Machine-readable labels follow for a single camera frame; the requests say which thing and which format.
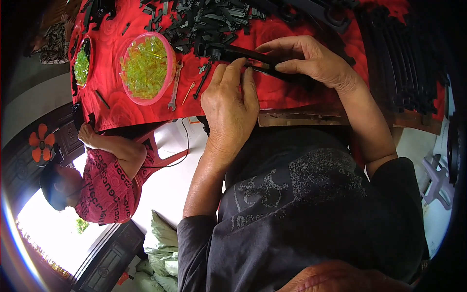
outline red tablecloth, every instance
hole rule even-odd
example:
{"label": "red tablecloth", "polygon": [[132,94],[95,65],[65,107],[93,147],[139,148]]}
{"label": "red tablecloth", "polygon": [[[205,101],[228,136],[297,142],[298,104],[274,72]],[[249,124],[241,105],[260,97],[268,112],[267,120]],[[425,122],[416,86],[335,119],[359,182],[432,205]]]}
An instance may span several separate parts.
{"label": "red tablecloth", "polygon": [[[79,88],[78,95],[73,98],[73,102],[81,101],[85,119],[87,120],[88,114],[94,113],[96,116],[95,129],[103,131],[110,128],[203,115],[200,99],[194,100],[192,95],[203,75],[198,74],[198,67],[207,63],[207,59],[198,59],[192,53],[187,55],[177,54],[177,60],[181,59],[184,67],[181,71],[176,101],[177,108],[174,112],[167,108],[172,93],[172,85],[167,89],[164,96],[151,106],[139,106],[127,97],[118,75],[120,70],[119,58],[135,37],[146,32],[144,27],[148,24],[151,16],[143,13],[143,8],[139,8],[139,0],[116,0],[115,2],[116,17],[111,21],[104,19],[98,31],[92,30],[95,24],[92,24],[89,28],[88,35],[92,39],[94,49],[93,70],[86,87],[84,89]],[[400,21],[403,21],[402,15],[407,13],[408,3],[406,0],[360,0],[360,2],[366,2],[365,4],[370,5],[385,5],[391,11],[391,15],[398,17]],[[154,5],[158,9],[163,6],[159,1],[156,1]],[[163,29],[171,24],[170,13],[174,14],[174,12],[170,11],[171,5],[172,1],[169,2],[169,14],[163,16],[160,23]],[[84,13],[79,13],[77,21],[83,21],[84,15]],[[357,62],[354,70],[368,83],[367,59],[360,31],[351,11],[348,11],[348,17],[352,19],[352,23],[346,33],[342,35],[342,39],[346,44],[345,50]],[[122,36],[121,33],[128,22],[131,23],[130,27]],[[315,35],[315,29],[306,23],[294,27],[292,30],[275,17],[268,18],[266,21],[251,20],[250,22],[250,35],[245,36],[243,30],[239,30],[236,32],[238,39],[233,42],[233,45],[253,50],[262,43],[282,36]],[[207,88],[215,66],[216,64],[212,66],[200,95]],[[317,86],[315,91],[310,94],[299,86],[288,84],[258,72],[254,73],[254,78],[261,109],[293,108],[317,103],[339,102],[335,91],[325,86]],[[185,104],[182,106],[183,98],[193,81],[196,81],[196,85],[190,91]],[[110,110],[96,96],[94,93],[96,89],[109,104]],[[444,89],[441,86],[438,86],[438,89],[439,98],[435,101],[435,107],[438,108],[439,114],[433,115],[433,117],[442,121]]]}

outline dark gray t-shirt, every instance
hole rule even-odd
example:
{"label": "dark gray t-shirt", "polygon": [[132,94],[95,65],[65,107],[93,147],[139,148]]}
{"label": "dark gray t-shirt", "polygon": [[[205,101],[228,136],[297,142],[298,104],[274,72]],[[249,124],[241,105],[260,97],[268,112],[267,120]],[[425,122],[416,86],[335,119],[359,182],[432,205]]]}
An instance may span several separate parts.
{"label": "dark gray t-shirt", "polygon": [[219,223],[178,227],[180,291],[272,292],[302,269],[339,259],[408,281],[426,245],[407,158],[371,182],[348,150],[312,129],[251,137],[226,175]]}

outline patterned clothing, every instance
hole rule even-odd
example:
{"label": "patterned clothing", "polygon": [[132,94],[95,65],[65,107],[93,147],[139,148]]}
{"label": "patterned clothing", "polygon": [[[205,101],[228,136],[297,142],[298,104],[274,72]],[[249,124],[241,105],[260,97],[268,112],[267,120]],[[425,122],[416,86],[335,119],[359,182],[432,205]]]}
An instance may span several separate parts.
{"label": "patterned clothing", "polygon": [[52,25],[44,35],[49,41],[37,50],[40,53],[42,64],[64,64],[68,60],[68,46],[70,42],[65,39],[65,23]]}
{"label": "patterned clothing", "polygon": [[[143,166],[154,165],[154,152],[147,149]],[[141,168],[136,176],[144,183],[153,171]],[[134,184],[122,170],[115,155],[91,149],[88,151],[81,198],[75,207],[79,217],[99,224],[116,223],[134,214]]]}
{"label": "patterned clothing", "polygon": [[330,259],[406,282],[417,271],[426,240],[409,159],[370,182],[336,139],[297,128],[253,133],[233,164],[218,221],[177,226],[180,292],[273,292]]}

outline toothpick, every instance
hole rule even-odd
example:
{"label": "toothpick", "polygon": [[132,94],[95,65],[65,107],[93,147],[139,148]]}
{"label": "toothpick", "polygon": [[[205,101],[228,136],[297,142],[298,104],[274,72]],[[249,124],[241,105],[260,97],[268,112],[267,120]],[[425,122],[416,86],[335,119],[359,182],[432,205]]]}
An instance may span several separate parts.
{"label": "toothpick", "polygon": [[183,100],[182,102],[182,105],[185,103],[185,100],[186,100],[186,97],[188,96],[188,94],[190,93],[190,90],[193,89],[193,87],[195,87],[195,81],[193,81],[193,83],[191,84],[190,86],[190,89],[188,89],[186,95],[185,95],[185,99]]}

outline wrench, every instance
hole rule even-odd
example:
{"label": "wrench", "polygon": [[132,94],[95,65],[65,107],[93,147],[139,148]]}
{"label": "wrench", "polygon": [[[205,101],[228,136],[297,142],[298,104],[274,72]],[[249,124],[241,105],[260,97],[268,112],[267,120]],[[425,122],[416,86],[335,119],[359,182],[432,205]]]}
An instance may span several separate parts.
{"label": "wrench", "polygon": [[178,89],[178,82],[180,80],[180,71],[183,68],[183,62],[180,61],[177,64],[177,71],[175,72],[175,80],[174,80],[174,89],[172,91],[172,99],[170,100],[167,108],[170,109],[172,107],[172,111],[175,110],[175,99],[177,98],[177,89]]}

